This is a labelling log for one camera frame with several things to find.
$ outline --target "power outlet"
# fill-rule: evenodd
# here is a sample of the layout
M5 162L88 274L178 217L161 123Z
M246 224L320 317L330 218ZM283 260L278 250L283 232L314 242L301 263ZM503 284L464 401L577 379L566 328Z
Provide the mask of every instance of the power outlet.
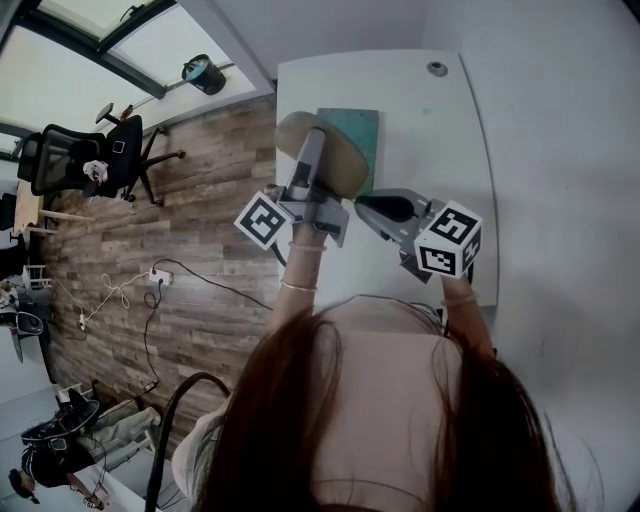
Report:
M154 283L159 283L160 280L162 280L162 284L164 284L165 286L169 286L173 281L173 274L164 270L152 268L151 270L149 270L149 279L151 279Z

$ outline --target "black cable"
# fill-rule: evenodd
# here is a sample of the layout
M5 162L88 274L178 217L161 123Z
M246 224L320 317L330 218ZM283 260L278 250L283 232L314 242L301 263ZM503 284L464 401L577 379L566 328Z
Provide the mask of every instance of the black cable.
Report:
M147 302L147 296L153 297L153 304L150 305L149 302ZM160 306L161 302L162 302L162 279L160 279L160 281L158 282L158 299L157 300L156 300L156 296L151 292L147 292L144 294L144 303L148 308L151 309L151 314L149 315L146 323L144 324L144 334L143 334L144 350L147 353L147 363L149 363L149 368L151 368L153 375L155 375L156 377L155 385L151 389L154 389L160 383L160 377L158 377L158 374L156 373L155 368L151 364L151 355L149 354L149 345L147 345L147 331L149 330L149 322L151 322L151 319L156 314L156 310L158 309L158 306Z
M91 500L91 498L96 496L96 493L100 490L100 488L102 487L102 484L104 483L104 475L107 472L107 450L104 448L104 445L92 435L85 434L85 437L88 437L89 439L91 439L95 444L99 444L100 448L102 448L102 453L104 455L104 461L102 464L102 473L100 473L100 477L98 477L98 482L96 483L96 487L91 493L91 496L87 498L87 500L89 501Z
M171 396L171 399L169 400L169 403L167 404L164 416L162 417L162 423L160 424L160 439L158 440L158 446L153 458L153 466L151 467L151 475L149 476L149 483L147 484L147 500L144 506L145 512L154 512L156 509L156 505L158 504L158 491L160 490L160 486L162 485L162 473L164 472L164 456L167 451L167 442L169 441L171 425L173 424L173 418L176 414L178 403L180 402L180 399L183 397L183 395L187 391L189 391L189 389L191 389L194 384L201 380L208 380L213 382L216 386L218 386L225 397L231 395L229 388L227 388L224 382L222 382L218 377L214 377L213 375L206 372L194 373L191 377L180 384L175 390L175 392Z
M255 302L258 306L261 306L261 307L263 307L263 308L265 308L265 309L268 309L269 311L273 311L273 309L272 309L272 308L270 308L269 306L267 306L267 305L263 304L263 303L262 303L262 302L260 302L259 300L254 299L253 297L251 297L251 296L249 296L249 295L246 295L246 294L244 294L244 293L242 293L242 292L239 292L238 290L236 290L236 289L234 289L234 288L231 288L230 286L225 286L225 285L223 285L223 284L214 283L213 281L209 281L207 278L202 277L200 274L196 274L193 270L191 270L190 268L187 268L185 265L183 265L183 264L182 264L182 263L180 263L179 261L172 260L172 259L169 259L169 258L162 258L161 260L158 260L158 261L156 261L156 262L153 264L153 267L151 267L151 270L155 270L156 265L157 265L158 263L162 263L163 261L168 261L168 262L170 262L170 263L175 263L176 265L180 265L183 269L185 269L187 272L189 272L189 274L191 274L192 276L195 276L195 277L197 277L197 278L199 278L199 279L202 279L205 283L209 283L209 284L212 284L212 285L214 285L214 286L218 286L218 287L220 287L220 288L223 288L223 289L225 289L225 290L228 290L228 291L230 291L230 292L236 293L236 294L240 295L241 297L244 297L245 299L249 299L250 301Z
M153 302L150 303L147 300L147 296L152 297ZM147 317L147 321L144 324L144 334L142 335L142 337L144 339L144 350L147 353L147 364L149 365L149 368L151 369L151 372L153 373L153 375L156 378L156 380L154 380L153 382L150 382L149 384L147 384L144 387L144 391L142 393L140 393L139 395L136 395L133 398L129 399L129 401L123 403L120 407L117 407L117 408L114 408L114 409L111 409L111 410L107 411L106 413L103 414L103 416L111 414L112 412L119 411L123 407L126 407L127 405L129 405L131 402L135 402L136 400L139 400L140 398L142 398L147 393L151 393L151 391L153 391L158 386L158 384L160 384L160 377L156 373L156 370L153 367L153 365L151 364L151 354L149 353L149 345L147 344L147 332L149 330L149 323L151 322L151 320L152 320L153 316L155 315L156 310L160 306L161 302L162 302L162 279L160 279L160 281L158 282L158 298L157 299L156 299L156 296L152 292L147 292L147 293L144 294L144 303L149 309L151 309L151 313Z
M140 448L136 448L136 451L135 451L135 452L133 452L131 455L129 455L129 456L128 456L125 460L123 460L120 464L118 464L118 465L116 465L116 466L114 466L114 467L112 467L112 468L109 468L109 471L113 471L114 469L118 469L118 468L119 468L120 466L122 466L124 463L126 463L126 462L130 462L130 461L131 461L131 459L133 459L133 456L134 456L136 453L138 453L139 451L140 451Z
M173 496L171 496L171 498L169 498L167 501L164 502L164 505L158 505L157 508L162 510L164 507L167 506L167 503L169 503L173 498L175 498L178 495L179 492L180 492L180 489L178 489L176 492L174 492Z
M169 504L169 505L165 505L164 508L162 508L161 510L167 510L169 507L173 507L176 503L179 503L180 501L182 501L183 499L185 499L186 496L182 496L181 498L178 498L176 501L174 501L173 503Z
M273 254L276 255L276 259L280 262L280 265L282 265L283 267L286 268L287 266L287 260L284 259L284 256L282 255L282 253L280 252L280 248L278 247L278 244L273 244L271 246L271 250L273 251Z

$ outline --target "floor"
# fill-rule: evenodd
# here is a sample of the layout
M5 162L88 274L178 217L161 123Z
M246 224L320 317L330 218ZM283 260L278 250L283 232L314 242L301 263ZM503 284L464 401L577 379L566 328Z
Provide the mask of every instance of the floor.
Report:
M250 242L233 221L257 191L275 177L275 98L262 98L173 125L158 137L152 156L183 149L183 160L150 172L163 208L152 206L138 184L137 200L95 198L67 192L55 209L94 217L91 223L61 221L59 234L43 241L49 271L87 316L113 285L146 272L158 260L180 261L194 272L267 304L277 292L277 262ZM185 377L207 371L234 387L263 332L268 311L227 290L207 284L178 265L163 287L162 303L148 329L151 363L160 384L146 403L164 407ZM151 310L145 294L157 295L147 277L124 288L130 307L116 292L88 323L86 341L77 328L79 308L54 283L54 323L50 348L53 373L62 384L97 379L97 388L119 398L141 393L153 380L143 343ZM221 394L200 383L181 400L169 452L195 420L218 406Z

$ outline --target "black hose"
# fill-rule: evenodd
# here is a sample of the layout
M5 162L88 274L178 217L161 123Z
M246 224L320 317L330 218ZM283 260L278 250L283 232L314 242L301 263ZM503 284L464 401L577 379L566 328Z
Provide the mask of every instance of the black hose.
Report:
M147 498L144 507L145 512L155 512L158 504L160 486L162 485L162 473L164 470L164 455L167 451L167 442L169 441L171 425L173 424L173 417L176 414L178 402L180 402L183 395L189 391L194 384L201 380L209 380L216 384L225 397L231 395L229 388L225 386L224 382L207 372L194 373L178 386L178 389L173 393L173 396L167 404L167 409L165 410L164 416L162 417L162 423L160 424L160 439L158 441L158 446L156 447L156 455L153 459L149 483L147 484Z

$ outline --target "desk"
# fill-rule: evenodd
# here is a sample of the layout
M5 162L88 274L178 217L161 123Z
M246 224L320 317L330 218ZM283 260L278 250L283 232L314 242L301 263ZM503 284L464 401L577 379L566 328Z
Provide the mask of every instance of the desk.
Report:
M81 217L79 215L70 215L68 213L51 212L42 209L43 196L34 196L31 193L31 183L19 180L18 195L16 199L16 217L13 222L13 234L17 236L20 233L57 233L54 229L39 228L38 219L40 217L51 217L53 219L64 220L83 220L93 221L91 217Z
M427 69L443 63L448 74ZM497 304L498 246L491 172L471 88L455 53L383 50L323 55L281 64L277 120L320 107L380 112L374 188L409 188L427 198L453 199L482 216L482 251L474 288L481 306ZM276 155L276 180L285 185L293 161ZM351 214L342 249L327 239L316 304L375 294L439 304L440 279L425 286L399 265L398 246L384 242ZM279 247L285 255L290 236Z

